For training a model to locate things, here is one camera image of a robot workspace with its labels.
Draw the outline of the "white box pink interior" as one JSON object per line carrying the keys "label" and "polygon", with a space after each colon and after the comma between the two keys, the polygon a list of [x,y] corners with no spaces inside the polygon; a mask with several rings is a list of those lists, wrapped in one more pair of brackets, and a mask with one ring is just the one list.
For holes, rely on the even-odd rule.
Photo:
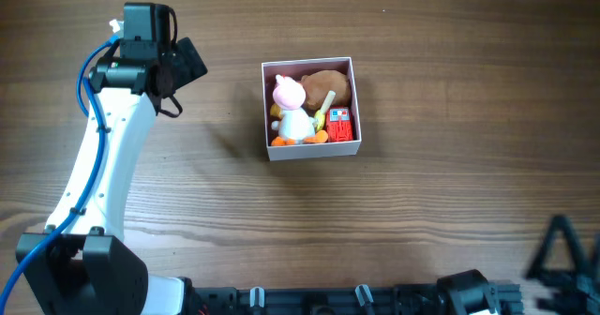
{"label": "white box pink interior", "polygon": [[[352,115],[352,127],[354,140],[349,142],[329,142],[326,143],[303,143],[291,146],[272,146],[273,141],[278,133],[271,129],[271,124],[277,120],[276,117],[270,115],[270,108],[276,104],[273,100],[273,91],[276,87],[276,76],[288,76],[300,83],[301,78],[305,75],[311,75],[322,70],[336,70],[345,74],[350,81],[352,89],[352,100],[348,108]],[[353,73],[353,62],[350,57],[331,57],[320,59],[294,60],[294,61],[278,61],[265,62],[262,64],[262,88],[264,102],[264,123],[265,123],[265,138],[266,149],[269,159],[288,160],[299,158],[320,158],[320,157],[335,157],[335,156],[350,156],[357,153],[362,141],[360,115],[355,90],[355,81]],[[316,111],[303,108],[309,116],[313,116]]]}

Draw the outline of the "pink hat duck toy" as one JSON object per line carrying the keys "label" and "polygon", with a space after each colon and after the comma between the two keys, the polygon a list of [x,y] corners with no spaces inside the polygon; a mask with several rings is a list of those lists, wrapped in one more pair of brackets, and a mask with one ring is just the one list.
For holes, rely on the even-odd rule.
{"label": "pink hat duck toy", "polygon": [[277,75],[273,100],[283,110],[296,110],[303,106],[306,100],[306,90],[300,82],[291,77]]}

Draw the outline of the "white plush duck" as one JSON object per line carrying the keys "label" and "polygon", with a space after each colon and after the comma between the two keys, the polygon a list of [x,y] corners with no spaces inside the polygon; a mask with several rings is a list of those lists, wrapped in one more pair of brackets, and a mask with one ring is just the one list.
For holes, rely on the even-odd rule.
{"label": "white plush duck", "polygon": [[277,104],[270,108],[270,115],[277,118],[271,129],[277,132],[272,146],[291,146],[303,143],[326,143],[328,133],[323,129],[325,116],[316,111],[309,116],[303,108],[284,110]]}

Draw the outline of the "brown plush capybara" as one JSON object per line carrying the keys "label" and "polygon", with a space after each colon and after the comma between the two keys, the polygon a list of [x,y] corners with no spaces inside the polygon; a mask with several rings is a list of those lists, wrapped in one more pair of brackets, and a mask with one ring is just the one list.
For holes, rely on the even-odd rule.
{"label": "brown plush capybara", "polygon": [[336,70],[322,70],[305,75],[300,83],[306,91],[304,108],[316,111],[321,108],[330,91],[336,93],[332,106],[348,107],[352,100],[350,81],[345,74]]}

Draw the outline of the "yellow toy rattle drum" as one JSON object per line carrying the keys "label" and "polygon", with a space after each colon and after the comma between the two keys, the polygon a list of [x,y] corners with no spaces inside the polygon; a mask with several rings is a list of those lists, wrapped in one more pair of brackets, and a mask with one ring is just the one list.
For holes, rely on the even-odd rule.
{"label": "yellow toy rattle drum", "polygon": [[319,132],[323,129],[323,126],[325,123],[325,115],[326,115],[327,111],[330,109],[331,104],[335,99],[335,96],[336,96],[336,92],[333,90],[330,90],[327,93],[327,96],[324,99],[321,108],[315,112],[313,126],[314,126],[316,132]]}

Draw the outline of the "red toy fire truck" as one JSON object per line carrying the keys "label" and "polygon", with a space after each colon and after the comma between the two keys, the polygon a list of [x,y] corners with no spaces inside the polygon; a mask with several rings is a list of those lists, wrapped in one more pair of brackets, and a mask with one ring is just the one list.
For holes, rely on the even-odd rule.
{"label": "red toy fire truck", "polygon": [[332,107],[325,120],[325,130],[330,143],[354,140],[353,118],[348,107]]}

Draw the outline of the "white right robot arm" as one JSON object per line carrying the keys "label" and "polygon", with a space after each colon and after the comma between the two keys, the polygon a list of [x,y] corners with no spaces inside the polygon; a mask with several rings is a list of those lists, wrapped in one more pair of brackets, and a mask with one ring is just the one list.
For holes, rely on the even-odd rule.
{"label": "white right robot arm", "polygon": [[[573,263],[571,269],[548,269],[545,262],[557,234],[561,234]],[[555,314],[597,314],[599,312],[599,239],[587,255],[568,217],[551,219],[547,232],[535,252],[525,278],[536,280],[552,290],[552,296],[540,298],[536,306]],[[498,294],[477,271],[467,271],[437,282],[439,305],[449,314],[498,314]]]}

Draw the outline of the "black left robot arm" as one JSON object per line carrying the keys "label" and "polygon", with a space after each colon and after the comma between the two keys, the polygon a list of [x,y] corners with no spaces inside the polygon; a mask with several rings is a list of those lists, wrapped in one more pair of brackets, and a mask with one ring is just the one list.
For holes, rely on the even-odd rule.
{"label": "black left robot arm", "polygon": [[21,236],[8,285],[25,278],[46,314],[193,314],[189,279],[151,274],[124,243],[124,216],[162,101],[207,69],[171,7],[127,3],[111,26],[78,74],[87,124],[71,176],[43,231]]}

